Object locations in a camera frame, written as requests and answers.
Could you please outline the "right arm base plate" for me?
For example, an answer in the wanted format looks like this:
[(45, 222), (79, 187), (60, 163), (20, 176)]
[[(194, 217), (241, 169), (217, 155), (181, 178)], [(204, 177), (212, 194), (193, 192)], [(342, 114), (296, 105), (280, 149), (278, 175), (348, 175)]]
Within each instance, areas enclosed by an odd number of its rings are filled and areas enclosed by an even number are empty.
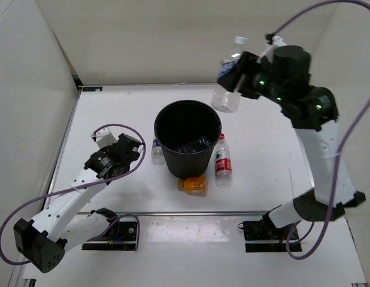
[(243, 232), (245, 252), (251, 253), (286, 253), (286, 239), (292, 224), (271, 231), (262, 220), (242, 221), (237, 225)]

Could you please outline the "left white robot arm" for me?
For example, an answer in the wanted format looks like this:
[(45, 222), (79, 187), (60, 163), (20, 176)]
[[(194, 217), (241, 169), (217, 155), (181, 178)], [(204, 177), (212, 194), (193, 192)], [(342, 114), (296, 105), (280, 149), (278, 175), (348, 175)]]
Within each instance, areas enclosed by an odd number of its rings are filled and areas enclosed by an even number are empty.
[(30, 220), (14, 225), (17, 250), (42, 273), (53, 270), (70, 249), (101, 236), (119, 236), (117, 214), (107, 208), (91, 211), (76, 219), (78, 212), (116, 177), (128, 173), (139, 158), (142, 142), (124, 133), (115, 139), (110, 132), (98, 140), (99, 150), (85, 162), (73, 180), (73, 191), (61, 194)]

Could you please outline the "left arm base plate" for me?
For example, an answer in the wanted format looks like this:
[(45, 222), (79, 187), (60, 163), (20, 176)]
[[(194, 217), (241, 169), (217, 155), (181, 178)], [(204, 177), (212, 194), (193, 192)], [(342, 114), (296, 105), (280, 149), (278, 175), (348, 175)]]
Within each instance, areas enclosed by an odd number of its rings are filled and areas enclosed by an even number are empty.
[(127, 213), (103, 235), (94, 237), (81, 246), (83, 251), (137, 251), (140, 235), (139, 217)]

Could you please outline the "clear plastic bottle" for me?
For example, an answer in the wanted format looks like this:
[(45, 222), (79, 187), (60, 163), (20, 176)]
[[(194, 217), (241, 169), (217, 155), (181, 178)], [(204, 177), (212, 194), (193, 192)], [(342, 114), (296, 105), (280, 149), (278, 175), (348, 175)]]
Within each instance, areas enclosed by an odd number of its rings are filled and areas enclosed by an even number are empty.
[(175, 152), (181, 154), (195, 154), (208, 149), (213, 145), (213, 142), (206, 136), (200, 136), (188, 143), (181, 145), (175, 149)]

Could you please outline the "clear bottle white label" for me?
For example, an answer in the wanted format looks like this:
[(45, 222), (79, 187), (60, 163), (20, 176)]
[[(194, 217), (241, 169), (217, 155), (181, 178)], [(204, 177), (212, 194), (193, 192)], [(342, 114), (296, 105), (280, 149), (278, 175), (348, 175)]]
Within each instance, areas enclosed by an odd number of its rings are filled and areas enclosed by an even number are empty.
[[(217, 78), (220, 78), (235, 66), (244, 51), (246, 43), (247, 38), (241, 36), (235, 37), (233, 47), (221, 61), (220, 71)], [(211, 106), (215, 110), (225, 113), (233, 113), (238, 109), (239, 101), (240, 95), (238, 93), (228, 92), (222, 86), (216, 84), (211, 101)]]

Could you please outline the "clear bottle blue label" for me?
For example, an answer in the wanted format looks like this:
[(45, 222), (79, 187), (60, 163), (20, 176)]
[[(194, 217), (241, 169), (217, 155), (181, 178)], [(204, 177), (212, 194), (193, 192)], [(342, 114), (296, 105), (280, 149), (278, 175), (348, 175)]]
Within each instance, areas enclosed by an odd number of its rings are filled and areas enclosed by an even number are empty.
[(165, 163), (162, 147), (155, 136), (153, 136), (152, 141), (151, 158), (155, 165), (163, 165)]

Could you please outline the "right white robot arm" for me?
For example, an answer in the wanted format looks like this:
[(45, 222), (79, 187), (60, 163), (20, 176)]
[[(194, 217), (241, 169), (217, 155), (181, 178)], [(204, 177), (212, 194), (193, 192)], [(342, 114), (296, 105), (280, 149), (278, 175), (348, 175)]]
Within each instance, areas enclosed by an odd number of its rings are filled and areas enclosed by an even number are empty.
[(265, 97), (290, 120), (314, 180), (312, 189), (264, 214), (263, 234), (276, 239), (298, 221), (334, 221), (345, 208), (356, 207), (365, 194), (356, 191), (338, 148), (339, 113), (330, 90), (310, 84), (311, 55), (302, 47), (284, 45), (265, 56), (248, 51), (222, 64), (217, 83), (248, 99)]

